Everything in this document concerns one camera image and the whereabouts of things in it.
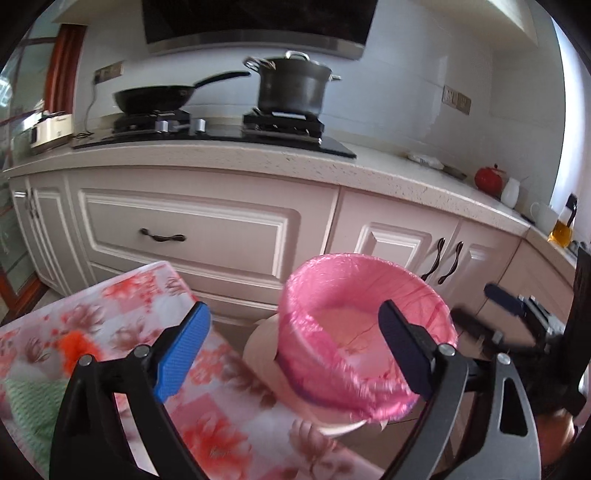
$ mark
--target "pink plastic bag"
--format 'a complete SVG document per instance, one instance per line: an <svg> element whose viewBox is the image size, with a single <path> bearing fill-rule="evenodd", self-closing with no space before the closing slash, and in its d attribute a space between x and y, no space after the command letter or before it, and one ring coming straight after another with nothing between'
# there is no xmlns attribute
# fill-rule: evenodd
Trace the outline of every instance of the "pink plastic bag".
<svg viewBox="0 0 591 480"><path fill-rule="evenodd" d="M352 421L400 420L418 400L378 327L392 299L437 343L457 345L449 309L399 265L359 254L312 258L287 280L279 303L275 360L305 400Z"/></svg>

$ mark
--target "black glass cooktop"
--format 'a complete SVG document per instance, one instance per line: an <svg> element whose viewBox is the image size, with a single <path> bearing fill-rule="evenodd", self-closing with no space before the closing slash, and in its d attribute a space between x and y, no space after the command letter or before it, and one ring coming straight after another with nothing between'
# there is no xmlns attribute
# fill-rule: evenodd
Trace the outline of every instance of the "black glass cooktop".
<svg viewBox="0 0 591 480"><path fill-rule="evenodd" d="M245 142L263 145L277 145L279 147L300 148L302 150L309 150L315 152L323 152L332 155L338 155L345 158L356 158L351 150L345 147L334 138L327 136L322 137L320 144L307 140L298 140L292 138L267 137L264 135L253 135L242 131L240 125L214 125L208 127L206 132L197 132L195 135L189 135L188 132L137 132L123 135L111 135L110 137L92 138L88 137L83 142L72 146L73 149L97 147L99 145L113 145L129 142L141 141L207 141L217 140L226 142Z"/></svg>

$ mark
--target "metal screw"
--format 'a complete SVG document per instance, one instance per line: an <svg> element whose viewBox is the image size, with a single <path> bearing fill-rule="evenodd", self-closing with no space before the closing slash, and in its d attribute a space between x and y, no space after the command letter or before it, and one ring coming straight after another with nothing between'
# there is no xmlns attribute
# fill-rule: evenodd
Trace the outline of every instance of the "metal screw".
<svg viewBox="0 0 591 480"><path fill-rule="evenodd" d="M439 351L445 356L454 356L456 354L456 349L449 343L442 343L438 348Z"/></svg>
<svg viewBox="0 0 591 480"><path fill-rule="evenodd" d="M143 358L150 352L150 347L148 345L138 345L134 348L134 355L137 358Z"/></svg>
<svg viewBox="0 0 591 480"><path fill-rule="evenodd" d="M90 364L92 363L92 355L82 355L79 359L78 359L78 364L81 367L88 367Z"/></svg>
<svg viewBox="0 0 591 480"><path fill-rule="evenodd" d="M509 357L509 355L507 355L506 353L499 353L496 357L499 359L499 362L503 365L511 364L511 357Z"/></svg>

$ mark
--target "stove burner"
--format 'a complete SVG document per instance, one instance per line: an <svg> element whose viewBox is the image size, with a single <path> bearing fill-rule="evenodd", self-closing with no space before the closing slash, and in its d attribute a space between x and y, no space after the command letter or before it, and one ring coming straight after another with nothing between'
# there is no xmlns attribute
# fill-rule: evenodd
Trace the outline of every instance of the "stove burner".
<svg viewBox="0 0 591 480"><path fill-rule="evenodd" d="M176 133L179 131L191 130L191 123L191 116L183 110L153 112L141 115L126 115L115 121L113 135ZM203 131L204 127L197 128L196 130Z"/></svg>
<svg viewBox="0 0 591 480"><path fill-rule="evenodd" d="M242 117L242 132L247 135L301 140L320 145L324 124L317 118L266 115L256 109Z"/></svg>

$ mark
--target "electrical outlet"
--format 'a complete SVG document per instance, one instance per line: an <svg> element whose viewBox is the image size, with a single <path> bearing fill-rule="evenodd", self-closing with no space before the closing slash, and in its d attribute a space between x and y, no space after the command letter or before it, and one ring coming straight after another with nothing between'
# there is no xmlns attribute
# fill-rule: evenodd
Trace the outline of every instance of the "electrical outlet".
<svg viewBox="0 0 591 480"><path fill-rule="evenodd" d="M463 93L457 94L456 108L459 111L461 111L462 113L465 113L466 115L470 115L470 107L471 106L472 106L472 100L470 100L470 98L468 98Z"/></svg>
<svg viewBox="0 0 591 480"><path fill-rule="evenodd" d="M102 83L123 75L123 62L118 61L95 71L95 82Z"/></svg>
<svg viewBox="0 0 591 480"><path fill-rule="evenodd" d="M443 97L441 101L445 105L449 105L455 108L457 102L457 92L453 88L449 88L447 85L445 85L443 87Z"/></svg>

